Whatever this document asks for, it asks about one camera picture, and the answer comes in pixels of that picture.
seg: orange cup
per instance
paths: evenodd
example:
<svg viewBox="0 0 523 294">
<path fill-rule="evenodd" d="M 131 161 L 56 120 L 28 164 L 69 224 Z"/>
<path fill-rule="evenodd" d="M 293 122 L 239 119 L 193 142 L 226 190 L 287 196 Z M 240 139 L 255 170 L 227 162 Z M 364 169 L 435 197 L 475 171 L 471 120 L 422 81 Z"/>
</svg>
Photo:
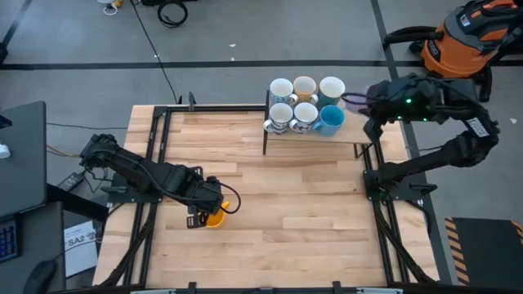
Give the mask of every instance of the orange cup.
<svg viewBox="0 0 523 294">
<path fill-rule="evenodd" d="M 221 207 L 224 209 L 229 208 L 229 201 L 225 201 L 221 204 Z M 209 229 L 219 229 L 223 225 L 224 221 L 226 219 L 226 214 L 223 212 L 223 210 L 219 210 L 218 213 L 214 216 L 209 216 L 207 219 L 207 224 L 205 225 Z"/>
</svg>

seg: mug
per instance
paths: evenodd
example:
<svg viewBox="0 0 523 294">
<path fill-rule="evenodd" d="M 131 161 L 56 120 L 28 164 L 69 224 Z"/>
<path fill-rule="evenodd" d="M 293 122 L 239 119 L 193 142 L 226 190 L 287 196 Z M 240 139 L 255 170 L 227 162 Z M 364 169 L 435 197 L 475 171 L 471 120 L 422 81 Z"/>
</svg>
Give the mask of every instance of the mug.
<svg viewBox="0 0 523 294">
<path fill-rule="evenodd" d="M 298 103 L 318 103 L 318 96 L 315 94 L 316 82 L 313 78 L 307 76 L 297 77 L 294 79 L 293 86 L 294 93 L 297 95 Z"/>
<path fill-rule="evenodd" d="M 337 105 L 340 97 L 345 92 L 345 84 L 341 79 L 327 77 L 321 80 L 318 90 L 318 103 L 316 107 L 321 110 L 326 105 Z"/>
<path fill-rule="evenodd" d="M 311 103 L 300 103 L 294 109 L 294 117 L 288 126 L 296 133 L 305 134 L 318 118 L 318 109 Z"/>
<path fill-rule="evenodd" d="M 320 111 L 320 120 L 312 128 L 315 131 L 320 131 L 321 136 L 334 136 L 337 130 L 342 127 L 343 122 L 345 122 L 343 109 L 334 105 L 327 105 Z"/>
<path fill-rule="evenodd" d="M 277 78 L 270 84 L 270 102 L 286 103 L 294 105 L 297 102 L 297 96 L 293 94 L 293 84 L 285 78 Z"/>
<path fill-rule="evenodd" d="M 263 123 L 266 131 L 273 132 L 277 135 L 285 133 L 288 129 L 288 123 L 293 118 L 293 109 L 285 103 L 276 103 L 269 109 L 269 119 Z"/>
</svg>

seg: blue keyboard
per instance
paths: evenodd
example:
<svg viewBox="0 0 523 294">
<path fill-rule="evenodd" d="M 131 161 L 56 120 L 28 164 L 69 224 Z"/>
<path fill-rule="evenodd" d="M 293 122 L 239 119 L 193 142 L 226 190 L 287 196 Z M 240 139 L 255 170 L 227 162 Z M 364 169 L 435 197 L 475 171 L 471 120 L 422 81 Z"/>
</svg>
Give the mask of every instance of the blue keyboard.
<svg viewBox="0 0 523 294">
<path fill-rule="evenodd" d="M 0 220 L 0 262 L 18 257 L 19 247 L 15 218 Z"/>
</svg>

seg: gray floor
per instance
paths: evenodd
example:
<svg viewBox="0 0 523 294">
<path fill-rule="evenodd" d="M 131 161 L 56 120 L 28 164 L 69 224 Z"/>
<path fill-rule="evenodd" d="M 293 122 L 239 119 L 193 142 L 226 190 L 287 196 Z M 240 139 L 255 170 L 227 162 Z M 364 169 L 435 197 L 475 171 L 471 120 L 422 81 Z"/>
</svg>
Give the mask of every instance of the gray floor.
<svg viewBox="0 0 523 294">
<path fill-rule="evenodd" d="M 408 25 L 438 25 L 466 0 L 378 0 L 387 31 Z M 0 37 L 23 0 L 0 2 Z M 154 8 L 139 6 L 144 26 L 163 62 L 241 60 L 385 60 L 368 0 L 200 0 L 187 4 L 190 16 L 179 29 L 164 28 Z M 96 0 L 33 0 L 9 43 L 8 65 L 154 63 L 156 58 L 129 2 L 105 16 Z M 395 60 L 413 60 L 405 45 L 392 47 Z M 522 59 L 511 56 L 509 59 Z M 401 74 L 417 68 L 398 68 Z M 390 78 L 387 67 L 297 66 L 167 69 L 177 95 L 189 91 L 203 103 L 261 103 L 274 78 L 333 75 L 351 91 Z M 444 167 L 427 173 L 439 189 L 432 195 L 439 220 L 445 216 L 513 219 L 523 222 L 523 160 L 518 76 L 522 68 L 494 68 L 492 101 L 485 105 L 502 129 L 499 145 L 474 168 Z M 36 100 L 47 103 L 47 120 L 93 127 L 125 127 L 133 105 L 170 104 L 174 99 L 160 69 L 0 70 L 0 107 Z M 512 123 L 510 118 L 520 120 Z M 462 130 L 415 123 L 420 148 L 439 145 Z M 78 153 L 95 133 L 47 128 L 47 143 Z M 112 131 L 123 142 L 125 131 Z M 48 156 L 48 181 L 59 183 L 80 171 L 78 160 Z M 77 193 L 93 198 L 86 186 Z M 88 283 L 87 278 L 71 287 Z"/>
</svg>

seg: mug handle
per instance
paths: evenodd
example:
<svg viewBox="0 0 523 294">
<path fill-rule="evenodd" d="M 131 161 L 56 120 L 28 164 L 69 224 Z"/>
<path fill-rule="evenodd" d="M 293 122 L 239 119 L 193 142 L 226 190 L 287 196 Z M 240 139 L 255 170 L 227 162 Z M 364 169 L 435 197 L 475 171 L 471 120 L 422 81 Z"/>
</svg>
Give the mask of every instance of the mug handle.
<svg viewBox="0 0 523 294">
<path fill-rule="evenodd" d="M 315 131 L 318 131 L 321 128 L 322 124 L 323 123 L 321 123 L 321 122 L 316 122 L 315 124 L 312 125 L 312 129 Z"/>
<path fill-rule="evenodd" d="M 312 94 L 311 95 L 311 104 L 315 105 L 316 103 L 318 103 L 320 99 L 318 99 L 318 96 L 316 94 Z"/>
<path fill-rule="evenodd" d="M 296 131 L 296 130 L 294 130 L 294 126 L 296 126 L 296 124 L 297 124 L 297 119 L 293 119 L 291 122 L 288 123 L 288 127 L 290 127 L 291 130 Z"/>
<path fill-rule="evenodd" d="M 266 131 L 274 131 L 274 129 L 272 128 L 272 122 L 270 121 L 270 119 L 267 119 L 264 123 L 263 123 L 263 129 L 266 130 Z"/>
<path fill-rule="evenodd" d="M 295 105 L 296 102 L 298 101 L 298 98 L 297 98 L 296 94 L 291 94 L 288 97 L 290 98 L 290 100 L 288 101 L 289 105 Z"/>
</svg>

